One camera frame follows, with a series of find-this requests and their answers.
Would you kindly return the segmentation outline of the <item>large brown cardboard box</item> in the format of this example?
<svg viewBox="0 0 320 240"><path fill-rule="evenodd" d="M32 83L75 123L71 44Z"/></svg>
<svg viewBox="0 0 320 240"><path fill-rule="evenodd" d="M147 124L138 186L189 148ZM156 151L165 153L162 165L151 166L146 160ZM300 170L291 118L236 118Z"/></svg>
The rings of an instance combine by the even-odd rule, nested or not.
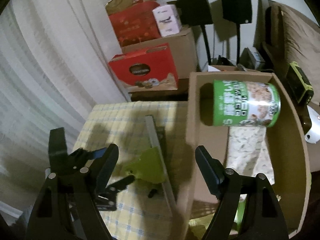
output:
<svg viewBox="0 0 320 240"><path fill-rule="evenodd" d="M194 35L191 28L184 27L178 34L149 40L121 48L123 53L168 43L179 79L188 79L191 72L196 72L198 58Z"/></svg>

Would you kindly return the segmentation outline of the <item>left black speaker on stand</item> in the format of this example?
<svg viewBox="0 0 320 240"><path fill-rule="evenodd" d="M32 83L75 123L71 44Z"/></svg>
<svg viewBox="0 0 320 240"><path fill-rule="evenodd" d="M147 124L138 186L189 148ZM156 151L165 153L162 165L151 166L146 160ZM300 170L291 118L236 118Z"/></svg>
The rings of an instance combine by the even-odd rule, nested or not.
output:
<svg viewBox="0 0 320 240"><path fill-rule="evenodd" d="M208 0L177 0L181 10L181 21L189 26L200 26L207 54L208 64L212 64L206 25L212 25L213 19Z"/></svg>

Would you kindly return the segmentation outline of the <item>red paper gift bag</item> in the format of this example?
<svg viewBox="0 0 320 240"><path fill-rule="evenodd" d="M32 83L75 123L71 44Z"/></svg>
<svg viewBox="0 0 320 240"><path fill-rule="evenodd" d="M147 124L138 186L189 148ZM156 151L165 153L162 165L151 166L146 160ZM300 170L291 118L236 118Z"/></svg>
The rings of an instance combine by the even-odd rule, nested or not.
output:
<svg viewBox="0 0 320 240"><path fill-rule="evenodd" d="M109 16L121 47L161 38L152 12L159 6L156 1L146 1Z"/></svg>

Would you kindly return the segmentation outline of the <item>white curtain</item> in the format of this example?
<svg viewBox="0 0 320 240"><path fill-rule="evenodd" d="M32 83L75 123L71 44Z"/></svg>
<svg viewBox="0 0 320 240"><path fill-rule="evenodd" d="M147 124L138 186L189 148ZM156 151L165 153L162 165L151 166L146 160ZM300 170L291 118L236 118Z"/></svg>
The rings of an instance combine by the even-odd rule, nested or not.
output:
<svg viewBox="0 0 320 240"><path fill-rule="evenodd" d="M31 206L51 129L72 148L93 107L130 97L107 64L121 51L109 0L10 0L1 13L1 214Z"/></svg>

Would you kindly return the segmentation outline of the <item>green snack can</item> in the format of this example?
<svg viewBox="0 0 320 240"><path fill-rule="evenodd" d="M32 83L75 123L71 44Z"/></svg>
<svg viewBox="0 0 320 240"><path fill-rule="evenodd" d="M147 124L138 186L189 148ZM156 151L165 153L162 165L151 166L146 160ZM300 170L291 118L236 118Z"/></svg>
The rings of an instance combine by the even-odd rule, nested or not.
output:
<svg viewBox="0 0 320 240"><path fill-rule="evenodd" d="M213 125L272 127L280 114L281 100L271 83L213 81Z"/></svg>

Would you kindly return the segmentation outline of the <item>large tan sofa cushion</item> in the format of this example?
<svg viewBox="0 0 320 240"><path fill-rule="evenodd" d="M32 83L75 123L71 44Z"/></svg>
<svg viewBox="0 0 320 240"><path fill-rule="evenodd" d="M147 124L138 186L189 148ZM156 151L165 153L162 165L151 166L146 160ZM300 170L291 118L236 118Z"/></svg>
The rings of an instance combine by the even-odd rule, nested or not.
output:
<svg viewBox="0 0 320 240"><path fill-rule="evenodd" d="M296 61L302 68L313 86L311 102L319 105L319 26L292 7L280 3L278 6L283 20L285 60Z"/></svg>

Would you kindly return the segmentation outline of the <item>green window squeegee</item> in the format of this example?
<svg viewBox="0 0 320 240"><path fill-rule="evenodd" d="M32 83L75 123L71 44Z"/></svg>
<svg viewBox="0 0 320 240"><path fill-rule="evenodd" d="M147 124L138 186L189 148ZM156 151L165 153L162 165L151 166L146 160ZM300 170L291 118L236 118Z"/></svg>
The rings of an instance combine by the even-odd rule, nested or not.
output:
<svg viewBox="0 0 320 240"><path fill-rule="evenodd" d="M144 120L150 148L143 151L137 160L124 165L123 171L127 175L134 175L136 179L161 184L167 206L172 217L175 217L177 215L176 199L164 161L156 124L152 115L145 116Z"/></svg>

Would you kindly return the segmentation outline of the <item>white rounded appliance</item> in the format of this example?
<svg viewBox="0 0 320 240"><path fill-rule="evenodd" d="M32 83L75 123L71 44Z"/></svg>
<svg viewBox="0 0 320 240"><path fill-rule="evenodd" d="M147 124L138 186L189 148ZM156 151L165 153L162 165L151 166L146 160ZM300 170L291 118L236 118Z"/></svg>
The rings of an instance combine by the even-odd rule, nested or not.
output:
<svg viewBox="0 0 320 240"><path fill-rule="evenodd" d="M305 140L310 144L316 144L320 140L319 114L310 106L308 106L308 113L311 120L311 128L306 133Z"/></svg>

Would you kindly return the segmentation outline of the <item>pink white small box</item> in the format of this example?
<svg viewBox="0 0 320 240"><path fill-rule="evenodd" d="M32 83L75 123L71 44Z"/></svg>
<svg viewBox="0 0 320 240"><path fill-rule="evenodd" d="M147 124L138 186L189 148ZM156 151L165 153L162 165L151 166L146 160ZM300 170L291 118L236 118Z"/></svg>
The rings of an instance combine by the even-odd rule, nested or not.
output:
<svg viewBox="0 0 320 240"><path fill-rule="evenodd" d="M173 4L161 5L152 11L161 37L178 34L182 29L180 17Z"/></svg>

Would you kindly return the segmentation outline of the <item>floral white cloth bag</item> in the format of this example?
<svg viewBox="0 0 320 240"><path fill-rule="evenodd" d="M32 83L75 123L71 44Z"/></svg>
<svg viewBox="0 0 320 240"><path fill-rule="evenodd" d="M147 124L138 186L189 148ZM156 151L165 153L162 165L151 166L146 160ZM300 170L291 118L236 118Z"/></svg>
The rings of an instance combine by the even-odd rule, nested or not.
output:
<svg viewBox="0 0 320 240"><path fill-rule="evenodd" d="M274 170L266 145L266 127L230 127L225 165L238 174L263 173L274 184Z"/></svg>

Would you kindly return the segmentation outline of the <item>brown sofa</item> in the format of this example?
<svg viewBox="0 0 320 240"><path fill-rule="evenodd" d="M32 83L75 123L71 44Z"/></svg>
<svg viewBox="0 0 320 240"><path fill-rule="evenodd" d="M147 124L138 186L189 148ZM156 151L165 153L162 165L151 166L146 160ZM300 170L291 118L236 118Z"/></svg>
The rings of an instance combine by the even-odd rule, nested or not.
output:
<svg viewBox="0 0 320 240"><path fill-rule="evenodd" d="M311 82L319 105L319 26L298 10L272 0L258 0L254 45L283 81L295 61Z"/></svg>

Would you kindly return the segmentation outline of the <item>yellow plaid tablecloth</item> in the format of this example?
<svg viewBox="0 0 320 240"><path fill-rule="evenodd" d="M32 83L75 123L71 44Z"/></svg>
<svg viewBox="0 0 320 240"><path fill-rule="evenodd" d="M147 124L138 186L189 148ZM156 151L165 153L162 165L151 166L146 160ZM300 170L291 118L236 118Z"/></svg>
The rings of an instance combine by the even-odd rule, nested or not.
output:
<svg viewBox="0 0 320 240"><path fill-rule="evenodd" d="M119 148L110 182L134 181L116 196L102 219L116 239L184 239L193 191L193 161L185 141L183 101L96 105L75 148Z"/></svg>

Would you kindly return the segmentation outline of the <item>right black speaker on stand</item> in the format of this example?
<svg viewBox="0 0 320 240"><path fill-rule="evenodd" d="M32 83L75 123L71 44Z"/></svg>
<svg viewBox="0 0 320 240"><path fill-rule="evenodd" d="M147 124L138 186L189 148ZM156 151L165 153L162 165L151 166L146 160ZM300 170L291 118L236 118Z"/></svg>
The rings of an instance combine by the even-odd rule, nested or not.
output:
<svg viewBox="0 0 320 240"><path fill-rule="evenodd" d="M221 0L223 19L236 25L237 52L236 64L240 63L240 26L252 23L251 0Z"/></svg>

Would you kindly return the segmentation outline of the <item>black speaker on stand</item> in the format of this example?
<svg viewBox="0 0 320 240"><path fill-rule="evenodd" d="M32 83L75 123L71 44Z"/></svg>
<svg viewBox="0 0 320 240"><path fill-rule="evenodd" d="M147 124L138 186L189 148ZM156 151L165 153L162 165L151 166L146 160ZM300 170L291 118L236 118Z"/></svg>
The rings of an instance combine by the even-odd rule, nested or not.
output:
<svg viewBox="0 0 320 240"><path fill-rule="evenodd" d="M208 0L177 0L181 10L181 21L189 26L200 26L207 54L208 64L212 64L206 25L212 25L213 19Z"/></svg>
<svg viewBox="0 0 320 240"><path fill-rule="evenodd" d="M236 25L237 52L236 64L240 63L240 26L252 23L251 0L221 0L223 19Z"/></svg>

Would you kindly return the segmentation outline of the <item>green black portable device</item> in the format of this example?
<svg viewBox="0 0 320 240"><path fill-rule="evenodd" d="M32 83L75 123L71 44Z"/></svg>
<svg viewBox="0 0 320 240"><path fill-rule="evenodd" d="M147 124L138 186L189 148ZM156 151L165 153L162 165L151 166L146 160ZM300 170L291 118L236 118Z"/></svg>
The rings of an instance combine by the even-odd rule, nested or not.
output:
<svg viewBox="0 0 320 240"><path fill-rule="evenodd" d="M314 91L309 79L296 61L289 63L286 79L297 103L301 106L307 105L311 101Z"/></svg>

